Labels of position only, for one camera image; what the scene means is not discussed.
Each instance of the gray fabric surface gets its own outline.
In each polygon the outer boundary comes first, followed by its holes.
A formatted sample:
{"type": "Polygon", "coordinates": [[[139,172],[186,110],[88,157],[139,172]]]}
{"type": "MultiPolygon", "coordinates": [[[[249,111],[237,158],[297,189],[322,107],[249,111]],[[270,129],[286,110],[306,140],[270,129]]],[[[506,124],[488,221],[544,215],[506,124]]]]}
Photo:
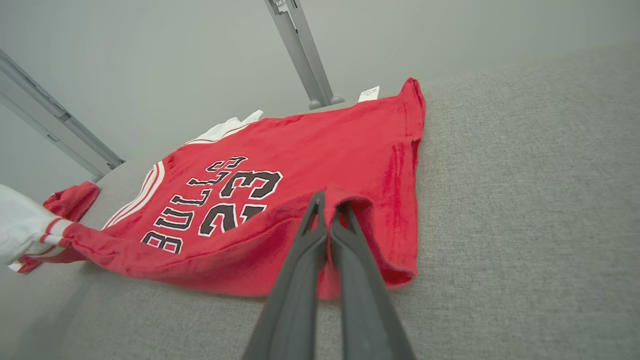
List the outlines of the gray fabric surface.
{"type": "MultiPolygon", "coordinates": [[[[607,47],[422,83],[419,275],[392,292],[418,358],[640,357],[639,58],[607,47]]],[[[106,176],[82,223],[101,227],[170,151],[106,176]]],[[[262,307],[90,263],[7,271],[0,359],[237,359],[262,307]]],[[[340,343],[323,302],[317,358],[340,343]]]]}

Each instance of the white clothing tag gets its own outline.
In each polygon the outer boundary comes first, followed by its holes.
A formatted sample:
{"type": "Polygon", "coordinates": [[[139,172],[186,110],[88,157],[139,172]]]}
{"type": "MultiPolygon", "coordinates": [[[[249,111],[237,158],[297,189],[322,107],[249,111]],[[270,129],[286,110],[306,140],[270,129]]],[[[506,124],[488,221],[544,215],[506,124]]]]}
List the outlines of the white clothing tag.
{"type": "Polygon", "coordinates": [[[378,100],[378,92],[380,92],[380,86],[376,86],[373,89],[364,90],[360,94],[360,98],[358,102],[368,101],[368,100],[378,100]]]}

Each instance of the basketball jersey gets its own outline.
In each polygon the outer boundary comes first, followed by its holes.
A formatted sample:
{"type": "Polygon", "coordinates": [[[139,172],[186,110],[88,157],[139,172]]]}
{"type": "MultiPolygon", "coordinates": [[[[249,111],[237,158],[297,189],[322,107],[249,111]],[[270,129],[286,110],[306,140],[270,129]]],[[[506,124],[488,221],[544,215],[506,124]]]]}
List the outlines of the basketball jersey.
{"type": "MultiPolygon", "coordinates": [[[[402,286],[417,273],[415,171],[424,119],[420,86],[409,79],[397,96],[240,124],[156,163],[140,194],[103,230],[56,218],[41,241],[129,277],[264,296],[311,197],[325,192],[326,221],[350,201],[387,286],[402,286]]],[[[318,286],[323,299],[339,295],[331,260],[318,286]]]]}

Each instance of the red jersey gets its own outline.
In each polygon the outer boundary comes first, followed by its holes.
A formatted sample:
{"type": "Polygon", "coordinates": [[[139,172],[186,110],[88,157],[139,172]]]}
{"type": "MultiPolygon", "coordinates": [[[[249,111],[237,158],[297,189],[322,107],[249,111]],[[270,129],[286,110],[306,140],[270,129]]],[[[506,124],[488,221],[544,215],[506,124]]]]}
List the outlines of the red jersey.
{"type": "MultiPolygon", "coordinates": [[[[263,119],[195,140],[155,164],[140,195],[101,231],[56,219],[42,241],[130,277],[241,296],[271,291],[313,194],[325,216],[351,201],[390,288],[417,273],[415,170],[420,86],[343,110],[263,119]]],[[[319,296],[336,297],[331,261],[319,296]]]]}

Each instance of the folded red fabric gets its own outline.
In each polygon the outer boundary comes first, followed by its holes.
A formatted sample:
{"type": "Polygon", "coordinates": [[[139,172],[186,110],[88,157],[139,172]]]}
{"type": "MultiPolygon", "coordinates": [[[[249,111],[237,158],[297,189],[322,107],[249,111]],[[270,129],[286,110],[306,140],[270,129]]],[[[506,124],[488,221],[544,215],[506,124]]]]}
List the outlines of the folded red fabric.
{"type": "MultiPolygon", "coordinates": [[[[100,188],[96,184],[85,181],[52,194],[42,206],[60,217],[77,222],[89,210],[99,193],[100,188]]],[[[18,262],[22,266],[18,273],[30,272],[42,263],[71,263],[79,260],[86,260],[86,257],[75,249],[51,246],[38,255],[20,257],[18,262]]]]}

